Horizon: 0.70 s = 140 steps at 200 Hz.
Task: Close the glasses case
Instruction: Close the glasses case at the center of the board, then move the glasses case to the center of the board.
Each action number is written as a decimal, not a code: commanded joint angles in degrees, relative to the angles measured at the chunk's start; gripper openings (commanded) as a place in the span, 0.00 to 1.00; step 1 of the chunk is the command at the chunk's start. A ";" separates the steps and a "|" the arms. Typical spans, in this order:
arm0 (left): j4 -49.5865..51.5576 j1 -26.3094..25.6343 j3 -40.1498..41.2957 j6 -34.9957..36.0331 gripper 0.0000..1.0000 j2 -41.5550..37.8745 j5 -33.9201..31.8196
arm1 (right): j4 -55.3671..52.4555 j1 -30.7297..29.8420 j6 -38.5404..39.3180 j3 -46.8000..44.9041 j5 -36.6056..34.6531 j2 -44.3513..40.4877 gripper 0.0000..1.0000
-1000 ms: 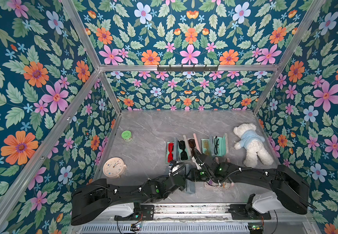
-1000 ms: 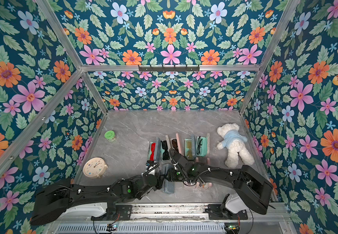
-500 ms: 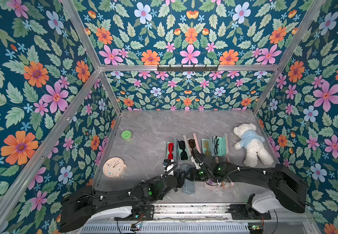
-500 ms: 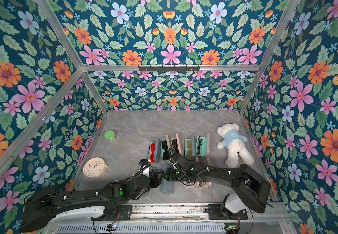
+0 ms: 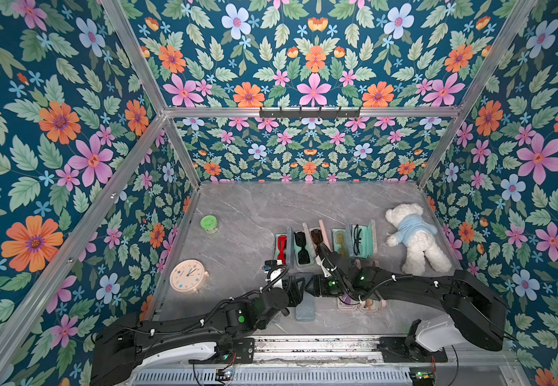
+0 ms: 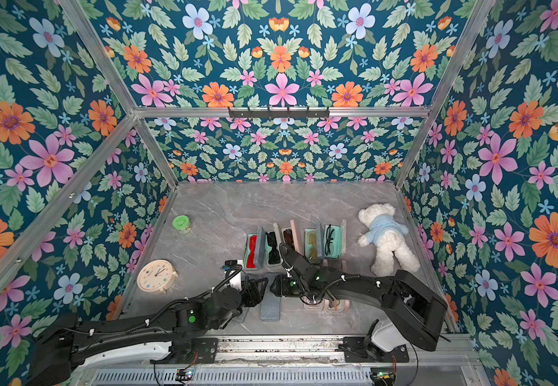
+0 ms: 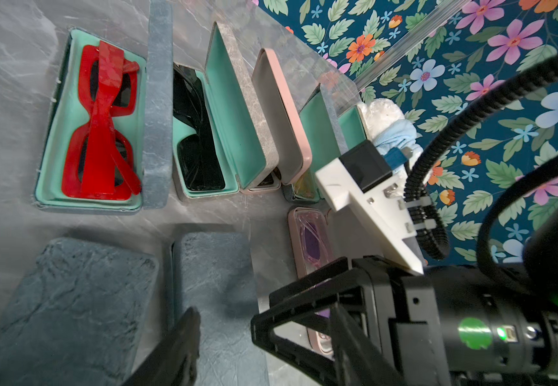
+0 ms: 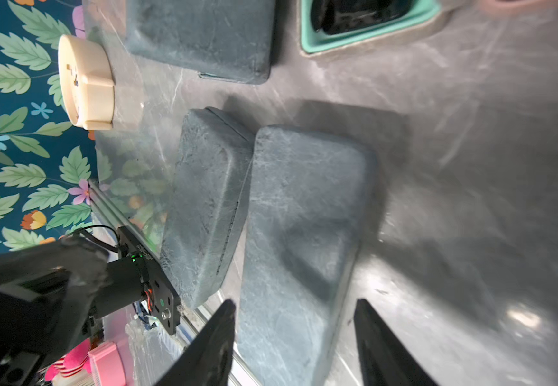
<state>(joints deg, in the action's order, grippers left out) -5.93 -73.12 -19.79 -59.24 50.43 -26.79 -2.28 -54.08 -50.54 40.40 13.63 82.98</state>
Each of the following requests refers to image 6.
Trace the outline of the grey case with red glasses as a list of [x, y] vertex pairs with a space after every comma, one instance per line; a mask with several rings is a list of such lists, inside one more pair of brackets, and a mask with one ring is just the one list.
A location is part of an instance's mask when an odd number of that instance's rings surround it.
[[264, 267], [266, 256], [266, 232], [258, 227], [247, 236], [244, 254], [244, 270], [257, 271]]

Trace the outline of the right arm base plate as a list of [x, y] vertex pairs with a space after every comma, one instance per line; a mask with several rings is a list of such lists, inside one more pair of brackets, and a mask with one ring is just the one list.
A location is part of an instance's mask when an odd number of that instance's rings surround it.
[[406, 345], [385, 352], [363, 336], [344, 337], [338, 350], [343, 352], [347, 363], [408, 363]]

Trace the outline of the grey case with white glasses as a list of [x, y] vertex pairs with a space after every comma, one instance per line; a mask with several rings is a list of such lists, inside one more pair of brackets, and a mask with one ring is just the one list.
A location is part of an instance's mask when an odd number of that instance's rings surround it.
[[249, 308], [243, 309], [242, 313], [241, 313], [239, 316], [235, 317], [235, 318], [233, 319], [233, 321], [234, 321], [235, 323], [243, 323], [243, 322], [246, 320], [246, 317], [247, 317], [247, 315], [248, 315], [248, 312], [249, 312]]

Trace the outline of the grey case with yellow glasses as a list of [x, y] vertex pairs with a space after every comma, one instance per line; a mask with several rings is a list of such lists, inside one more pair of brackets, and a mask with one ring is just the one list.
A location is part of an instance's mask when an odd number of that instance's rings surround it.
[[272, 292], [272, 286], [276, 278], [277, 275], [275, 274], [268, 276], [268, 285], [265, 288], [264, 297], [260, 305], [260, 319], [263, 322], [278, 322], [281, 318], [282, 298], [277, 297]]

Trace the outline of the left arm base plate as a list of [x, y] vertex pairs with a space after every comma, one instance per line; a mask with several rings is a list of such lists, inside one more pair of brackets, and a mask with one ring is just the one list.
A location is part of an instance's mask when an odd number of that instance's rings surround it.
[[209, 364], [215, 363], [219, 339], [196, 338], [187, 342], [170, 342], [168, 351], [152, 364]]

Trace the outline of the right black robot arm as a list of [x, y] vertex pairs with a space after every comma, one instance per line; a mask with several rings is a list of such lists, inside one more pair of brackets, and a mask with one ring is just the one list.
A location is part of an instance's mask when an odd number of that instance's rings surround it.
[[270, 288], [277, 297], [299, 298], [308, 305], [325, 300], [359, 302], [383, 310], [399, 333], [427, 352], [437, 349], [446, 318], [446, 300], [412, 273], [371, 277], [314, 265], [288, 244], [278, 252], [285, 273]]

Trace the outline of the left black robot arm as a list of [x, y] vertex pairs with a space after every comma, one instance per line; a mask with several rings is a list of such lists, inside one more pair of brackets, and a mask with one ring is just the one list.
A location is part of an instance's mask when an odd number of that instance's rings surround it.
[[57, 385], [96, 355], [143, 344], [167, 343], [169, 355], [185, 356], [193, 339], [223, 330], [244, 309], [260, 304], [268, 282], [268, 278], [245, 276], [241, 289], [217, 287], [135, 318], [102, 322], [61, 315], [39, 334], [26, 383]]

